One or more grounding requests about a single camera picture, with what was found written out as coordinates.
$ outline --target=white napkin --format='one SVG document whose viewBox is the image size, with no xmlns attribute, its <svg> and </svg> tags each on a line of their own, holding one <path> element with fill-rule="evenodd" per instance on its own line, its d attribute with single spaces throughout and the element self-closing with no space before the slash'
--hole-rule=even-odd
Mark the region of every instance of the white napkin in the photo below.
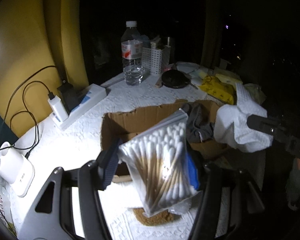
<svg viewBox="0 0 300 240">
<path fill-rule="evenodd" d="M 237 105 L 224 105 L 217 111 L 214 138 L 242 152 L 256 152 L 271 146 L 273 136 L 247 126 L 248 116 L 267 117 L 266 109 L 254 102 L 242 84 L 236 83 Z"/>
</svg>

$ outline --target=textured white cloth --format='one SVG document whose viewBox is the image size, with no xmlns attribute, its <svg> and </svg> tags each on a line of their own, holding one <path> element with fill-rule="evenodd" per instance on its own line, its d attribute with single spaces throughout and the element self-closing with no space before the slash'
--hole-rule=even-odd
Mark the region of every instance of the textured white cloth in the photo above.
<svg viewBox="0 0 300 240">
<path fill-rule="evenodd" d="M 113 83 L 123 75 L 109 80 Z M 141 106 L 157 106 L 175 102 L 176 99 L 195 101 L 198 99 L 217 99 L 191 86 L 183 89 L 154 87 L 158 77 L 149 76 L 140 85 L 129 87 L 125 81 L 112 84 L 107 88 L 108 95 L 100 103 L 78 118 L 68 129 L 60 131 L 50 117 L 40 122 L 41 139 L 31 152 L 29 161 L 35 169 L 34 180 L 25 197 L 10 193 L 12 218 L 17 232 L 43 184 L 54 168 L 61 166 L 64 170 L 76 169 L 89 160 L 96 159 L 100 152 L 100 128 L 103 115 L 108 112 L 128 112 Z M 34 141 L 34 128 L 31 128 L 17 142 L 16 146 L 29 147 Z M 194 222 L 197 207 L 173 223 L 146 227 L 141 225 L 127 207 L 140 206 L 138 194 L 131 191 L 133 184 L 116 185 L 112 183 L 105 192 L 100 193 L 104 215 L 113 239 L 185 239 Z M 80 226 L 80 207 L 77 196 L 73 197 L 74 224 L 76 233 L 84 237 Z"/>
<path fill-rule="evenodd" d="M 267 111 L 254 102 L 242 84 L 236 84 L 237 105 L 224 105 L 217 111 L 214 138 L 242 152 L 256 152 L 271 146 L 273 136 L 247 126 L 248 116 L 267 117 Z"/>
</svg>

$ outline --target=cork coaster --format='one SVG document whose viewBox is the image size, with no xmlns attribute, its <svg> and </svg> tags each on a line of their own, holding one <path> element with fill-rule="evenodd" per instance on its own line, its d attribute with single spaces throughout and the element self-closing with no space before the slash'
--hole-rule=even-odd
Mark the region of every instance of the cork coaster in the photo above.
<svg viewBox="0 0 300 240">
<path fill-rule="evenodd" d="M 174 220 L 174 215 L 169 213 L 168 210 L 162 211 L 152 217 L 145 217 L 143 213 L 145 210 L 143 208 L 133 208 L 133 213 L 136 219 L 145 226 L 157 226 L 162 225 Z"/>
</svg>

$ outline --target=table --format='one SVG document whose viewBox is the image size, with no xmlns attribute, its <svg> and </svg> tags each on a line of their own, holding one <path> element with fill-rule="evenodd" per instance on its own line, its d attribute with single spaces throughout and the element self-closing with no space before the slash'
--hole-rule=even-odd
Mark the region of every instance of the table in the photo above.
<svg viewBox="0 0 300 240">
<path fill-rule="evenodd" d="M 111 84 L 122 78 L 122 74 L 105 84 Z M 201 90 L 191 86 L 183 89 L 154 87 L 158 77 L 149 76 L 135 87 L 129 87 L 125 81 L 112 84 L 107 88 L 107 97 L 76 120 L 67 130 L 60 131 L 50 117 L 39 123 L 41 140 L 31 152 L 29 161 L 35 168 L 34 180 L 25 197 L 20 198 L 7 188 L 11 199 L 11 212 L 16 230 L 21 228 L 24 217 L 37 196 L 39 190 L 54 168 L 61 166 L 65 170 L 81 167 L 87 161 L 96 159 L 100 149 L 100 128 L 103 115 L 108 112 L 128 112 L 141 106 L 154 106 L 175 102 L 176 99 L 195 101 L 198 99 L 219 101 Z M 17 142 L 17 147 L 28 147 L 34 140 L 34 128 L 31 128 Z M 79 217 L 78 196 L 74 196 L 74 217 Z M 115 239 L 157 239 L 160 234 L 165 239 L 184 239 L 190 232 L 196 215 L 195 207 L 183 216 L 181 221 L 158 227 L 139 227 L 139 222 L 131 212 L 116 210 L 105 212 L 109 230 Z M 76 233 L 83 237 L 80 221 L 75 222 Z"/>
</svg>

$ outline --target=cotton swab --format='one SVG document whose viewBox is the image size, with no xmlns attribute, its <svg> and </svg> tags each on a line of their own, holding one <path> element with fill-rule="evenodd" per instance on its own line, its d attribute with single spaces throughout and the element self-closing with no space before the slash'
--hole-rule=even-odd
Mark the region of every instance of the cotton swab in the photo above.
<svg viewBox="0 0 300 240">
<path fill-rule="evenodd" d="M 169 143 L 169 141 L 170 141 L 170 137 L 169 137 L 169 135 L 168 135 L 168 134 L 166 134 L 166 135 L 164 136 L 164 139 L 163 139 L 163 141 L 164 141 L 164 142 L 166 142 L 166 143 Z"/>
<path fill-rule="evenodd" d="M 180 128 L 182 128 L 182 129 L 185 129 L 185 128 L 186 128 L 186 123 L 180 122 L 180 123 L 178 124 L 178 126 L 179 126 Z"/>
<path fill-rule="evenodd" d="M 187 198 L 190 196 L 189 184 L 187 182 L 184 182 L 183 185 L 184 185 L 184 190 L 185 190 L 184 198 Z"/>
<path fill-rule="evenodd" d="M 182 138 L 184 135 L 185 135 L 185 130 L 184 129 L 180 129 L 179 136 Z"/>
<path fill-rule="evenodd" d="M 132 143 L 131 148 L 134 151 L 134 154 L 136 155 L 137 159 L 141 161 L 141 153 L 140 153 L 139 145 Z"/>
<path fill-rule="evenodd" d="M 161 142 L 163 142 L 163 138 L 162 138 L 161 136 L 159 136 L 159 137 L 158 137 L 157 143 L 159 144 L 159 143 L 161 143 Z"/>
<path fill-rule="evenodd" d="M 169 149 L 169 155 L 170 155 L 170 165 L 171 165 L 174 155 L 175 155 L 175 149 L 173 147 Z M 176 179 L 173 178 L 172 174 L 171 174 L 171 176 L 168 176 L 166 178 L 166 180 L 170 180 L 172 185 L 176 182 Z M 168 190 L 166 199 L 171 199 L 171 197 L 172 197 L 172 191 L 169 192 L 169 190 Z"/>
<path fill-rule="evenodd" d="M 179 136 L 179 131 L 174 130 L 172 134 L 173 134 L 173 138 L 175 139 L 177 136 Z"/>
<path fill-rule="evenodd" d="M 162 149 L 162 145 L 161 144 L 157 144 L 155 147 L 156 150 L 156 154 L 157 154 L 157 165 L 156 165 L 156 173 L 157 173 L 157 181 L 159 181 L 160 179 L 160 167 L 161 167 L 161 160 L 163 157 L 163 149 Z"/>
<path fill-rule="evenodd" d="M 158 142 L 158 138 L 155 137 L 155 136 L 153 136 L 153 137 L 151 138 L 151 141 L 156 145 L 157 142 Z"/>
<path fill-rule="evenodd" d="M 172 199 L 176 200 L 179 197 L 179 177 L 180 177 L 180 170 L 178 170 L 176 175 L 176 180 L 171 183 L 170 188 L 173 188 L 172 192 Z"/>
<path fill-rule="evenodd" d="M 147 192 L 147 197 L 146 200 L 149 199 L 150 197 L 150 188 L 151 188 L 151 183 L 152 183 L 152 169 L 153 169 L 153 158 L 152 155 L 154 154 L 154 143 L 152 141 L 149 141 L 147 143 L 146 147 L 146 156 L 147 156 L 147 170 L 148 170 L 148 175 L 147 175 L 147 186 L 146 186 L 146 192 Z"/>
<path fill-rule="evenodd" d="M 139 150 L 141 155 L 142 168 L 144 169 L 145 176 L 147 176 L 147 157 L 146 157 L 146 144 L 143 140 L 139 141 Z"/>
<path fill-rule="evenodd" d="M 145 136 L 143 137 L 144 143 L 147 144 L 148 140 L 149 140 L 149 137 L 145 135 Z"/>
<path fill-rule="evenodd" d="M 177 148 L 176 148 L 176 151 L 175 151 L 174 159 L 172 161 L 172 164 L 170 165 L 170 170 L 174 171 L 173 172 L 173 176 L 177 176 L 175 165 L 176 165 L 176 162 L 179 160 L 179 158 L 180 158 L 180 156 L 182 154 L 182 150 L 183 150 L 183 143 L 179 142 L 177 144 Z M 167 186 L 167 184 L 168 184 L 169 181 L 170 181 L 169 179 L 165 179 L 164 182 L 163 182 L 163 184 L 160 186 L 160 191 L 159 191 L 159 193 L 157 195 L 157 198 L 154 201 L 154 204 L 152 205 L 151 209 L 153 209 L 158 204 L 158 201 L 162 197 L 163 192 L 165 192 L 168 189 L 168 188 L 166 188 L 166 186 Z"/>
<path fill-rule="evenodd" d="M 179 199 L 182 200 L 185 197 L 185 186 L 183 184 L 182 172 L 179 173 Z"/>
<path fill-rule="evenodd" d="M 174 147 L 174 139 L 170 139 L 169 145 L 170 145 L 171 147 Z"/>
<path fill-rule="evenodd" d="M 151 210 L 156 207 L 156 205 L 162 198 L 165 199 L 166 201 L 168 199 L 169 199 L 169 201 L 171 201 L 171 196 L 167 197 L 167 195 L 168 195 L 169 189 L 171 188 L 172 183 L 176 181 L 178 174 L 179 174 L 178 170 L 174 170 L 173 173 L 171 174 L 171 176 L 164 181 L 164 183 L 161 186 L 161 189 L 151 207 Z"/>
<path fill-rule="evenodd" d="M 176 125 L 176 124 L 173 125 L 173 128 L 174 128 L 174 130 L 177 130 L 177 131 L 180 130 L 180 127 L 178 125 Z"/>
<path fill-rule="evenodd" d="M 160 133 L 158 131 L 154 131 L 152 134 L 153 134 L 153 136 L 156 136 L 156 137 L 160 136 Z"/>
<path fill-rule="evenodd" d="M 132 161 L 134 162 L 137 170 L 139 171 L 139 174 L 141 176 L 141 179 L 145 182 L 145 176 L 143 174 L 143 170 L 142 170 L 142 165 L 140 163 L 140 159 L 137 157 L 135 151 L 133 150 L 133 147 L 132 146 L 129 146 L 129 147 L 126 147 L 126 150 L 127 150 L 127 154 L 128 156 L 132 159 Z"/>
<path fill-rule="evenodd" d="M 172 162 L 171 158 L 173 158 L 173 156 L 171 156 L 169 154 L 169 150 L 170 150 L 169 144 L 164 144 L 162 159 L 161 159 L 161 163 L 160 163 L 160 174 L 158 177 L 158 184 L 157 184 L 158 191 L 160 190 L 166 177 L 169 176 L 168 171 L 170 170 L 170 165 Z"/>
<path fill-rule="evenodd" d="M 172 137 L 172 127 L 171 126 L 168 126 L 167 127 L 167 134 L 170 136 L 170 137 Z"/>
<path fill-rule="evenodd" d="M 180 139 L 179 135 L 174 138 L 174 147 L 175 148 L 177 148 L 178 142 L 180 142 L 180 141 L 181 141 L 181 139 Z"/>
<path fill-rule="evenodd" d="M 164 129 L 160 129 L 160 130 L 159 130 L 159 135 L 160 135 L 160 137 L 164 137 L 165 134 L 166 134 L 166 133 L 165 133 Z"/>
</svg>

